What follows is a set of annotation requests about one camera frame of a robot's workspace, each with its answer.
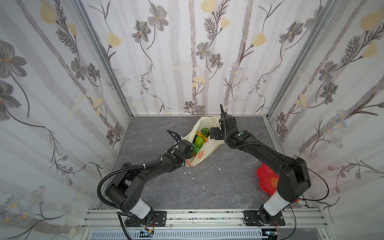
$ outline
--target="floral wallpaper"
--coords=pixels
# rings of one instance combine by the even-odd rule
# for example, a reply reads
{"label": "floral wallpaper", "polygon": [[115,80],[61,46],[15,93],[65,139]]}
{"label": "floral wallpaper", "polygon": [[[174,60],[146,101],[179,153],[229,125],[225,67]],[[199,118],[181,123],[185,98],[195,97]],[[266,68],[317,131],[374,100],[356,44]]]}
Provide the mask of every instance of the floral wallpaper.
{"label": "floral wallpaper", "polygon": [[[382,238],[384,5],[341,1],[269,120],[290,156],[327,181],[323,209],[335,237]],[[306,197],[326,195],[311,176]]]}
{"label": "floral wallpaper", "polygon": [[128,123],[68,1],[0,3],[0,235],[75,239]]}
{"label": "floral wallpaper", "polygon": [[133,113],[187,115],[267,114],[326,4],[82,2]]}

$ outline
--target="plastic bag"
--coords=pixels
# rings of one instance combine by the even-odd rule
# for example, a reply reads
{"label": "plastic bag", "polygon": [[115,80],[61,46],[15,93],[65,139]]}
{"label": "plastic bag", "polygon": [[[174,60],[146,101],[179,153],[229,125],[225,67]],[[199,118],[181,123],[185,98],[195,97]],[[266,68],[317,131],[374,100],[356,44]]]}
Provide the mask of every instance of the plastic bag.
{"label": "plastic bag", "polygon": [[[202,128],[206,127],[210,129],[211,127],[220,127],[220,124],[218,122],[219,119],[220,117],[201,117],[193,127],[192,131],[188,135],[186,135],[183,139],[189,142],[193,142],[196,132],[197,131],[200,132]],[[200,148],[196,156],[191,159],[187,159],[186,161],[187,165],[190,167],[196,166],[198,163],[200,163],[201,161],[209,157],[211,153],[213,153],[213,151],[215,151],[218,148],[218,146],[223,143],[224,143],[224,140],[214,140],[208,137],[208,139]]]}

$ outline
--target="green fruit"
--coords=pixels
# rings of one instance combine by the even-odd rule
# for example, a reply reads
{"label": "green fruit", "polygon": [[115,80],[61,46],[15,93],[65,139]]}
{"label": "green fruit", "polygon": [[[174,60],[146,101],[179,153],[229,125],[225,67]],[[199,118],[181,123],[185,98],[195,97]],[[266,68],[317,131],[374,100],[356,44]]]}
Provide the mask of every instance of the green fruit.
{"label": "green fruit", "polygon": [[196,140],[195,140],[195,144],[197,145],[203,145],[204,144],[204,138],[202,136],[197,136]]}
{"label": "green fruit", "polygon": [[205,137],[208,137],[209,134],[210,134],[209,129],[206,128],[206,127],[202,128],[200,132],[201,132],[201,134],[203,134]]}

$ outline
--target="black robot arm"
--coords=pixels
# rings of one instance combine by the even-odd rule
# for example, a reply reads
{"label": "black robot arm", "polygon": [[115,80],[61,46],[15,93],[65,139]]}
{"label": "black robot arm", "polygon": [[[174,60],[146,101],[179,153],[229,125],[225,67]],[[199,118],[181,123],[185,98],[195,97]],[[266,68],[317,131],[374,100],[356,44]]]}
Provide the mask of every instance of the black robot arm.
{"label": "black robot arm", "polygon": [[289,203],[295,202],[311,186],[306,163],[292,159],[264,145],[248,131],[239,131],[236,119],[221,108],[220,127],[210,129],[210,138],[224,140],[230,148],[251,154],[271,168],[278,176],[277,191],[259,208],[259,222],[269,225],[274,216]]}

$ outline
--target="gray floor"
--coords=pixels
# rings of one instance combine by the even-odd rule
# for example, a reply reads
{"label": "gray floor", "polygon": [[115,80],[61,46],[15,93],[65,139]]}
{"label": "gray floor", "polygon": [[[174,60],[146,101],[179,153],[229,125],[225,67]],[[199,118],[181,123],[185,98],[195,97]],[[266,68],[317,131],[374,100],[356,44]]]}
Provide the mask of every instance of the gray floor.
{"label": "gray floor", "polygon": [[[199,117],[133,117],[113,170],[126,162],[143,164],[164,153],[174,142],[167,133],[185,136]],[[247,130],[273,146],[262,117],[237,117],[239,130]],[[258,208],[269,195],[259,186],[256,170],[261,162],[225,144],[194,167],[182,167],[149,181],[141,195],[154,209]],[[109,209],[100,204],[99,209]]]}

